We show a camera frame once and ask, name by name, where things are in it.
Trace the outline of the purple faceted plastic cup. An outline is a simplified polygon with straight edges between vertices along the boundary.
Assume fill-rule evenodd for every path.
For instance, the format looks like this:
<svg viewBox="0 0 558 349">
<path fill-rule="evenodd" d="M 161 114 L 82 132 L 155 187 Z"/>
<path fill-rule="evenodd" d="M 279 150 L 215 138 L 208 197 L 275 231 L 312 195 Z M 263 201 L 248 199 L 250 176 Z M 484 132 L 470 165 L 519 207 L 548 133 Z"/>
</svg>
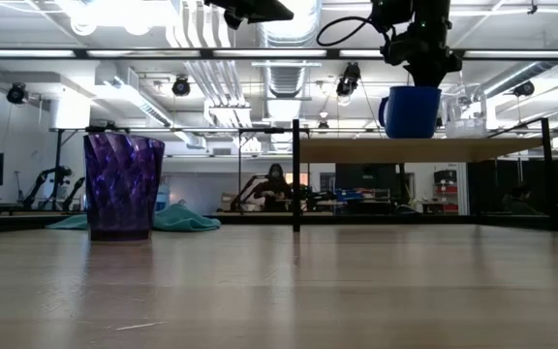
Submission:
<svg viewBox="0 0 558 349">
<path fill-rule="evenodd" d="M 86 215 L 93 241 L 150 238 L 165 144 L 124 133 L 83 137 Z"/>
</svg>

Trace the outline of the small clear plastic cup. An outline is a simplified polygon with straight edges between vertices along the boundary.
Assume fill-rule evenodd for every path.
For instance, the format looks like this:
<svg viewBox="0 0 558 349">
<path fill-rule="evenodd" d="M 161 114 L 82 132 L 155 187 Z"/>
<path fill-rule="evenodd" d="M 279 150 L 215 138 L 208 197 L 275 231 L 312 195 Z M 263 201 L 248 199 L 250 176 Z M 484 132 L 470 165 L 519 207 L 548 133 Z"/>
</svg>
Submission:
<svg viewBox="0 0 558 349">
<path fill-rule="evenodd" d="M 481 105 L 467 96 L 449 97 L 442 102 L 446 136 L 450 139 L 482 138 L 486 117 Z"/>
</svg>

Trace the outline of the teal cloth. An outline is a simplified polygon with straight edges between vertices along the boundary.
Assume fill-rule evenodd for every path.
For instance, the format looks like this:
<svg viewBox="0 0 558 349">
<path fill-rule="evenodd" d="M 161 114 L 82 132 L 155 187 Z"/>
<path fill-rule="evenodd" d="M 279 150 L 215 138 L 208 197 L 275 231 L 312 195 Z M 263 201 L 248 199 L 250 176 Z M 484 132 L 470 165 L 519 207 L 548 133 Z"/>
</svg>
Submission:
<svg viewBox="0 0 558 349">
<path fill-rule="evenodd" d="M 69 216 L 59 222 L 46 226 L 55 230 L 87 230 L 85 214 Z M 154 214 L 153 229 L 165 232 L 204 232 L 217 230 L 221 222 L 195 213 L 183 204 L 173 204 Z"/>
</svg>

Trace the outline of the blue mug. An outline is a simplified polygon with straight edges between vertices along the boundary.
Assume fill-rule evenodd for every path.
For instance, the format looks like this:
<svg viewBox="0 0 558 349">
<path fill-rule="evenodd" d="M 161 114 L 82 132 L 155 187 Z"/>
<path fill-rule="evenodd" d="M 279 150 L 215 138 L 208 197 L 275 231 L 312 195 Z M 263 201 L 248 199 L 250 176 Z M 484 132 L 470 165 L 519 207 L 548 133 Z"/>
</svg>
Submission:
<svg viewBox="0 0 558 349">
<path fill-rule="evenodd" d="M 441 90 L 394 86 L 379 106 L 379 121 L 391 139 L 431 139 L 436 130 Z"/>
</svg>

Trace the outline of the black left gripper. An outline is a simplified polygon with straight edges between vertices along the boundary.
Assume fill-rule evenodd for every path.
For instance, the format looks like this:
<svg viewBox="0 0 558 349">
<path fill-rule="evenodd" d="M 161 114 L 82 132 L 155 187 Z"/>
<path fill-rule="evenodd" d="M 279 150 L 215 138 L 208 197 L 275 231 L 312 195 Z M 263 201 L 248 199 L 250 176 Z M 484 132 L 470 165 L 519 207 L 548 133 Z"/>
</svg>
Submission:
<svg viewBox="0 0 558 349">
<path fill-rule="evenodd" d="M 230 29 L 237 29 L 252 15 L 253 23 L 287 21 L 294 18 L 294 13 L 280 0 L 204 0 L 207 7 L 224 10 L 224 20 Z"/>
</svg>

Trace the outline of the red storage rack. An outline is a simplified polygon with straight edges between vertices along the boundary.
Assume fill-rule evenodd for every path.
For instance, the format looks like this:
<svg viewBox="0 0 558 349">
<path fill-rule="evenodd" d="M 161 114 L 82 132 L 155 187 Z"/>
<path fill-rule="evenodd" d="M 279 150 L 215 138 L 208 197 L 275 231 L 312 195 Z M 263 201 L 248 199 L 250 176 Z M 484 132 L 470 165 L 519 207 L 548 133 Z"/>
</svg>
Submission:
<svg viewBox="0 0 558 349">
<path fill-rule="evenodd" d="M 456 170 L 441 170 L 434 173 L 434 199 L 442 204 L 442 213 L 457 215 L 458 181 Z"/>
</svg>

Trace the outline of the person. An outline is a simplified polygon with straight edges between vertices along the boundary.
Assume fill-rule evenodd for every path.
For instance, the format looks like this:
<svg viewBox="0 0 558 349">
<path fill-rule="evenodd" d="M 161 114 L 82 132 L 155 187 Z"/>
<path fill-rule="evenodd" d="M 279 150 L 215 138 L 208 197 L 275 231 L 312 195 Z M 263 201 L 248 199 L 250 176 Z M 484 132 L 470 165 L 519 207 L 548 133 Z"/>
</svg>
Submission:
<svg viewBox="0 0 558 349">
<path fill-rule="evenodd" d="M 254 188 L 254 198 L 263 199 L 264 212 L 285 212 L 288 200 L 293 198 L 293 191 L 284 177 L 280 164 L 272 164 L 266 175 L 266 181 Z"/>
<path fill-rule="evenodd" d="M 502 205 L 504 212 L 514 215 L 542 216 L 543 214 L 540 211 L 528 204 L 530 194 L 531 187 L 526 183 L 521 183 L 513 187 L 510 193 L 503 198 Z"/>
</svg>

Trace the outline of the black ceiling spotlight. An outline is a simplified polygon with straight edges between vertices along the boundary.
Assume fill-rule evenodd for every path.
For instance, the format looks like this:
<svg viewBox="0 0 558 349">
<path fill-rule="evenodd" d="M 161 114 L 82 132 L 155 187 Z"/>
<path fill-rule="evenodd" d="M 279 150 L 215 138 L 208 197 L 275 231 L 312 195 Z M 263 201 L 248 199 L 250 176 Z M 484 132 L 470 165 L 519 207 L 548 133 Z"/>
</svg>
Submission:
<svg viewBox="0 0 558 349">
<path fill-rule="evenodd" d="M 350 97 L 361 80 L 360 68 L 357 62 L 349 62 L 336 86 L 338 97 Z"/>
<path fill-rule="evenodd" d="M 191 87 L 187 76 L 177 76 L 171 87 L 171 92 L 176 97 L 185 97 L 190 94 Z"/>
<path fill-rule="evenodd" d="M 512 90 L 512 94 L 516 98 L 530 97 L 534 94 L 534 92 L 535 92 L 535 85 L 530 80 L 521 83 L 520 85 L 516 86 Z"/>
<path fill-rule="evenodd" d="M 7 101 L 13 105 L 23 105 L 28 99 L 26 85 L 23 82 L 14 82 L 7 92 Z"/>
</svg>

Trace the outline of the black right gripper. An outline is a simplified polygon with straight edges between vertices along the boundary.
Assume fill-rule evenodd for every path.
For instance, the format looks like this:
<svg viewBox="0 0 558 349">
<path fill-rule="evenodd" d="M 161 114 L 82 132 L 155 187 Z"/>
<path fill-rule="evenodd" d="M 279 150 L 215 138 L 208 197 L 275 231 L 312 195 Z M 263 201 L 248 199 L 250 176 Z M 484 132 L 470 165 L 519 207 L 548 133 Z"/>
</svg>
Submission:
<svg viewBox="0 0 558 349">
<path fill-rule="evenodd" d="M 406 71 L 415 86 L 438 87 L 448 73 L 462 69 L 461 58 L 447 45 L 450 0 L 371 0 L 370 21 L 384 36 L 385 62 Z"/>
</svg>

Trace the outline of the dark background cabinet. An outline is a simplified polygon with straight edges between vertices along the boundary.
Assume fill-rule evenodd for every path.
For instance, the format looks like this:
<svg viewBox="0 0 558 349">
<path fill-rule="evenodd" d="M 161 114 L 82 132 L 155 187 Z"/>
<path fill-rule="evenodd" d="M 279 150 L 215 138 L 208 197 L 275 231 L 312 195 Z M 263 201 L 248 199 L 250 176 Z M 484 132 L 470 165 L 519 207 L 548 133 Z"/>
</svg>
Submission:
<svg viewBox="0 0 558 349">
<path fill-rule="evenodd" d="M 395 164 L 337 164 L 335 195 L 344 215 L 392 215 L 402 200 Z"/>
</svg>

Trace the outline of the silver ventilation duct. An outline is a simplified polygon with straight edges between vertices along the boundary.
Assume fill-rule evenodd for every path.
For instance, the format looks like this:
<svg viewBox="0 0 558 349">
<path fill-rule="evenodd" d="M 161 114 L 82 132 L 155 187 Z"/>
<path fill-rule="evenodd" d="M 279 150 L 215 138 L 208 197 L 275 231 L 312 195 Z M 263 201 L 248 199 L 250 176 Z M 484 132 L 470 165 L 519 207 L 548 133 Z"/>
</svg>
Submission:
<svg viewBox="0 0 558 349">
<path fill-rule="evenodd" d="M 279 0 L 291 12 L 291 20 L 264 22 L 258 25 L 263 48 L 306 48 L 314 45 L 319 29 L 322 0 Z M 267 67 L 264 79 L 275 97 L 296 97 L 303 88 L 308 69 Z"/>
</svg>

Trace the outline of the wooden shelf board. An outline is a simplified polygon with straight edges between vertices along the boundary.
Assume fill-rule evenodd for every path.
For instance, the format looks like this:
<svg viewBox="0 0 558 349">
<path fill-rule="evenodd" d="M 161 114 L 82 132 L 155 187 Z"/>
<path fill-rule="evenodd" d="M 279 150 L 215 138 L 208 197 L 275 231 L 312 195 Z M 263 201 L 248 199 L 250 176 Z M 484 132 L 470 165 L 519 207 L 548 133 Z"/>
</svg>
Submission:
<svg viewBox="0 0 558 349">
<path fill-rule="evenodd" d="M 311 139 L 296 154 L 302 163 L 471 163 L 541 145 L 539 139 Z"/>
</svg>

